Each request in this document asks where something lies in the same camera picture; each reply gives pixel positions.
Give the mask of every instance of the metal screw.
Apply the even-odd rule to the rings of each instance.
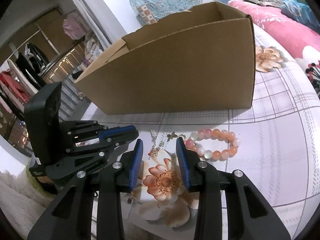
[[[241,170],[235,170],[235,175],[237,177],[242,177],[243,176],[243,172]]]
[[[85,172],[84,171],[79,171],[78,173],[77,173],[77,177],[78,178],[83,178],[85,176]]]
[[[206,162],[198,162],[198,166],[200,168],[206,168],[208,166],[208,164]]]
[[[113,168],[115,168],[115,169],[119,169],[119,168],[121,168],[122,167],[122,163],[114,163],[113,165],[112,165],[112,167]]]

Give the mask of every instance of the orange flower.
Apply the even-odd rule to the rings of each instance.
[[[199,193],[189,193],[182,184],[176,156],[159,150],[142,162],[143,185],[132,196],[139,202],[139,215],[145,220],[164,219],[166,226],[184,225],[190,218],[189,208],[198,209]]]
[[[176,201],[181,180],[177,173],[171,169],[172,163],[169,159],[164,158],[165,166],[158,164],[149,168],[151,175],[147,175],[142,181],[143,185],[148,187],[147,192],[158,201],[165,199]]]
[[[281,68],[278,62],[283,62],[283,58],[277,49],[256,46],[256,70],[267,73],[273,67]]]

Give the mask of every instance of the white bead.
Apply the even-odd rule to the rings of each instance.
[[[241,144],[241,141],[240,141],[240,139],[239,138],[235,138],[235,140],[233,141],[233,146],[236,146],[236,147],[239,147],[240,146],[240,144]]]
[[[205,152],[205,149],[203,147],[199,147],[198,149],[198,155],[199,156],[203,156],[204,155],[204,152]]]
[[[204,152],[204,157],[205,157],[206,159],[210,159],[210,158],[212,157],[212,151],[206,150],[206,151]]]
[[[190,138],[191,140],[196,141],[198,139],[198,134],[196,132],[192,132],[190,134]]]

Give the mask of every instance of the open cardboard box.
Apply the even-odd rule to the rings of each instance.
[[[250,108],[251,17],[211,2],[171,14],[106,49],[76,86],[106,114]]]

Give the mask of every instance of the robotic hand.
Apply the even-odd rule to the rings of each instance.
[[[98,240],[124,240],[120,192],[136,187],[143,142],[108,164],[120,145],[135,140],[134,126],[108,127],[96,121],[58,119],[61,83],[48,84],[25,106],[25,122],[34,150],[30,172],[63,187],[38,219],[28,240],[89,240],[94,194],[99,191]],[[77,146],[96,139],[97,143]],[[200,192],[195,240],[222,240],[221,190],[226,193],[229,240],[290,240],[267,200],[240,170],[217,171],[197,153],[176,142],[181,178],[189,192]]]

